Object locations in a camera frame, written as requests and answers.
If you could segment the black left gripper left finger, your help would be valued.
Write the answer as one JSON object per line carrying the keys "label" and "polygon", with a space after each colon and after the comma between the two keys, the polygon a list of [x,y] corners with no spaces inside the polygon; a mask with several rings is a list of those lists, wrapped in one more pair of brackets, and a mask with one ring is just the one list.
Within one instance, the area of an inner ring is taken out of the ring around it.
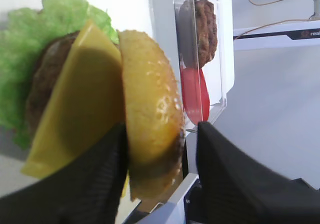
{"label": "black left gripper left finger", "polygon": [[128,170],[125,124],[72,163],[0,199],[2,224],[113,224]]}

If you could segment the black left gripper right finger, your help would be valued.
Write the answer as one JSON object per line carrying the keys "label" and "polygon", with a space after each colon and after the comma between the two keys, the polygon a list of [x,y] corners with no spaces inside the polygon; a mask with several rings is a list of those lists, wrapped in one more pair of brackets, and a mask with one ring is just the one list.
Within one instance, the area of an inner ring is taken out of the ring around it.
{"label": "black left gripper right finger", "polygon": [[210,224],[318,224],[320,192],[254,160],[208,122],[197,126],[196,166]]}

